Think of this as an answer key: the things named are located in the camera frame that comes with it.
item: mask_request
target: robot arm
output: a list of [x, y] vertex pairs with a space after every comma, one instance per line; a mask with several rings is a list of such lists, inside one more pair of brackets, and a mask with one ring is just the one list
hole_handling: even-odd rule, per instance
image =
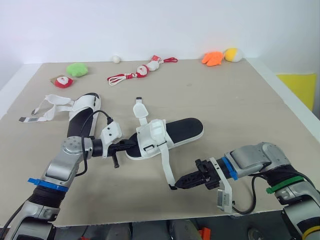
[[232, 191], [227, 179], [245, 176], [267, 180], [269, 194], [274, 193], [283, 208], [282, 218], [295, 239], [320, 239], [320, 194], [307, 176], [296, 171], [283, 151], [269, 142], [237, 148], [215, 160], [195, 161], [198, 171], [181, 177], [177, 188], [189, 189], [201, 184], [218, 189], [218, 207], [232, 210]]
[[77, 175], [79, 164], [84, 161], [86, 165], [91, 157], [112, 156], [114, 167], [118, 168], [116, 152], [136, 144], [127, 139], [114, 144], [121, 136], [119, 124], [112, 121], [98, 139], [71, 136], [64, 140], [60, 152], [42, 177], [28, 180], [36, 188], [18, 211], [5, 240], [53, 240], [56, 229], [50, 222], [57, 218], [60, 204], [74, 178], [81, 175]]

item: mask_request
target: white sandal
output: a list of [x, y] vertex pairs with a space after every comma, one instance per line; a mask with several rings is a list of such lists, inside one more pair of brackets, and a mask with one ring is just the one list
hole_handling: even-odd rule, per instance
[[137, 142], [135, 147], [126, 150], [126, 156], [132, 160], [149, 159], [161, 154], [165, 178], [172, 190], [175, 190], [175, 178], [169, 162], [169, 149], [190, 143], [204, 134], [203, 124], [196, 118], [166, 123], [166, 120], [155, 119], [147, 122], [149, 115], [142, 98], [137, 97], [133, 107], [140, 126], [130, 140]]

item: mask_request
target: white plastic bracket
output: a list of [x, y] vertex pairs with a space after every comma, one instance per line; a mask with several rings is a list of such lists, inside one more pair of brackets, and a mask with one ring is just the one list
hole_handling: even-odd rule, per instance
[[133, 113], [135, 117], [139, 119], [141, 126], [148, 124], [147, 116], [149, 115], [149, 112], [146, 106], [142, 103], [141, 97], [137, 97], [135, 99], [135, 105], [133, 106]]
[[214, 157], [209, 158], [212, 162], [216, 172], [220, 177], [220, 187], [218, 188], [218, 199], [217, 199], [217, 206], [222, 211], [232, 214], [232, 188], [230, 183], [228, 182], [226, 176], [222, 172], [219, 164], [217, 163]]
[[121, 137], [122, 131], [119, 123], [117, 123], [116, 121], [111, 122], [101, 131], [100, 138], [103, 147], [103, 158], [106, 158], [108, 156], [108, 148], [113, 143], [113, 141]]

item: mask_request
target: white ball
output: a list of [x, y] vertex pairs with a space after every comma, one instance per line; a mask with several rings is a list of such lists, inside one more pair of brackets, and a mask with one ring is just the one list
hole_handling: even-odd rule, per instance
[[117, 55], [114, 55], [114, 56], [112, 57], [112, 62], [114, 62], [115, 64], [120, 63], [120, 57], [118, 57]]

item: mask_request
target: white wall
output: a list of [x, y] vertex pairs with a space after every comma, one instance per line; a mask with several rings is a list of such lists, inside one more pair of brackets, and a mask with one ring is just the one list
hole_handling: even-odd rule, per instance
[[13, 51], [6, 44], [0, 42], [0, 90], [22, 65], [22, 61]]
[[238, 47], [275, 72], [319, 74], [319, 15], [319, 0], [7, 0], [0, 32], [24, 63], [194, 59]]

